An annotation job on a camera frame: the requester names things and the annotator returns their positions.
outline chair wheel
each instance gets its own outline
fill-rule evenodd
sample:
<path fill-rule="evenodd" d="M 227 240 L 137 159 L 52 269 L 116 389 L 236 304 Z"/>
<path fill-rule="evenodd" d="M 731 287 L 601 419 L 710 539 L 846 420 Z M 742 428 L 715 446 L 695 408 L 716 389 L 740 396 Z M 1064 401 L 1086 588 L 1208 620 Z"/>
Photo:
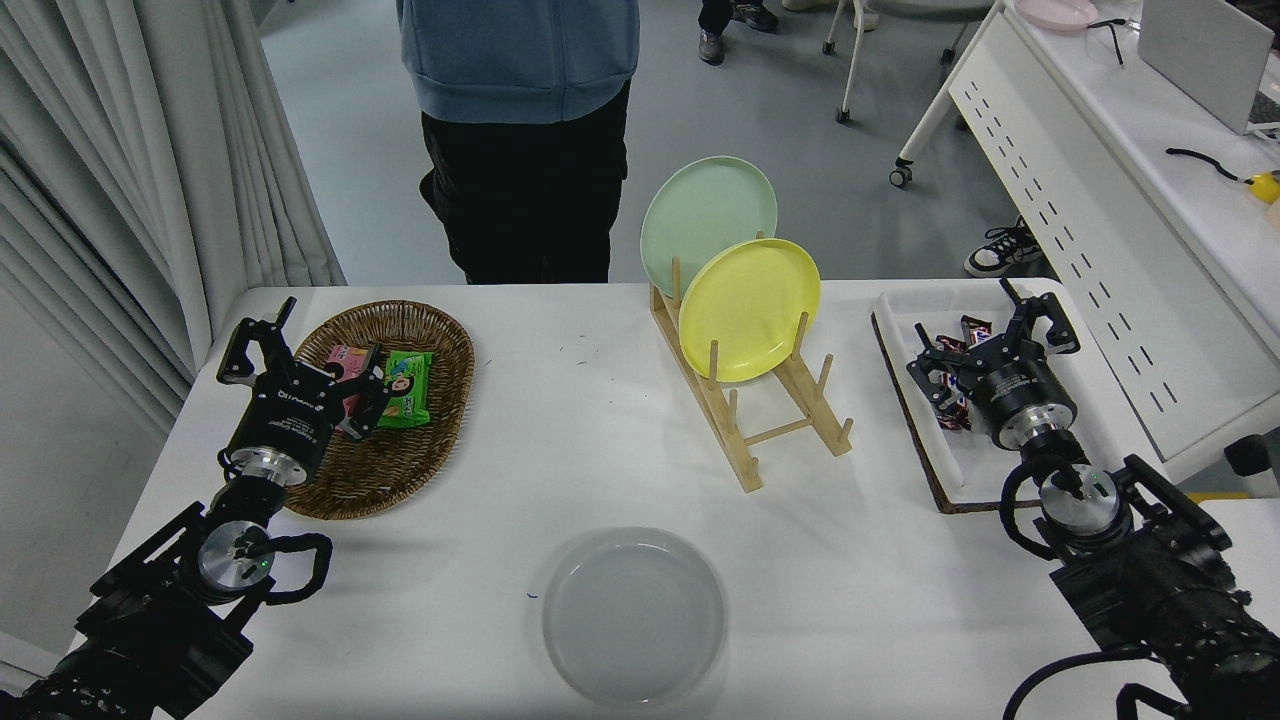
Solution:
<path fill-rule="evenodd" d="M 911 168 L 896 168 L 888 174 L 888 183 L 893 187 L 906 187 L 911 182 Z"/>

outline wicker basket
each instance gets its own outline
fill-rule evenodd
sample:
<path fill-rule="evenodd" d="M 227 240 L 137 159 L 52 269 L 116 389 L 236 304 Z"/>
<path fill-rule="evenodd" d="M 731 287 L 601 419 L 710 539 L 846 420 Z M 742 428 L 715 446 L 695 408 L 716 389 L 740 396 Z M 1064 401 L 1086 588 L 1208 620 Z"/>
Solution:
<path fill-rule="evenodd" d="M 297 357 L 324 365 L 334 345 L 434 352 L 419 428 L 378 428 L 362 442 L 335 432 L 312 482 L 289 489 L 285 506 L 323 520 L 372 515 L 417 492 L 444 465 L 471 392 L 475 350 L 457 320 L 421 302 L 384 300 L 352 307 L 316 328 Z"/>

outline yellow plate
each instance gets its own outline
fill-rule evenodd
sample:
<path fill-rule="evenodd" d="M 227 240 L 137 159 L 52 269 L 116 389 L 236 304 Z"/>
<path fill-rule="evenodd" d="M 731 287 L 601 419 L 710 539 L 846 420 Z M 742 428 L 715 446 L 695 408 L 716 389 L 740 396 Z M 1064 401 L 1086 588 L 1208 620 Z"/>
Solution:
<path fill-rule="evenodd" d="M 795 346 L 800 314 L 813 323 L 822 282 L 803 247 L 786 240 L 751 240 L 703 265 L 680 306 L 680 348 L 689 366 L 709 378 L 749 380 L 776 368 Z"/>

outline desk panel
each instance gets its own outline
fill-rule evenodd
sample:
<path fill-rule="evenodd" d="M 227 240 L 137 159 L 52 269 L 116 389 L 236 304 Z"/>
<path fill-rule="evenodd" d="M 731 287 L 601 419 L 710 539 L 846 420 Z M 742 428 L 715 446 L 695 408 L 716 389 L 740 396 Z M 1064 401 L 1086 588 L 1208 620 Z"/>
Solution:
<path fill-rule="evenodd" d="M 957 69 L 951 96 L 1170 473 L 1212 462 L 1225 445 L 1212 430 L 1277 402 L 1275 356 L 1006 17 Z"/>

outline black pants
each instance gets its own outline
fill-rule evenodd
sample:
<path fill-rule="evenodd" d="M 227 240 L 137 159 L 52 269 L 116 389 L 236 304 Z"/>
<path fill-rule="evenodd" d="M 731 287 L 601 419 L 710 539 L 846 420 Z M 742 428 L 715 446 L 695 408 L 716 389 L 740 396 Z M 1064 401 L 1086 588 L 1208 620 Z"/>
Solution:
<path fill-rule="evenodd" d="M 698 13 L 698 27 L 719 35 L 724 32 L 732 18 L 733 6 L 730 0 L 703 0 L 703 12 Z"/>
<path fill-rule="evenodd" d="M 630 81 L 600 109 L 552 124 L 451 123 L 422 113 L 419 190 L 467 282 L 608 282 L 627 177 Z"/>

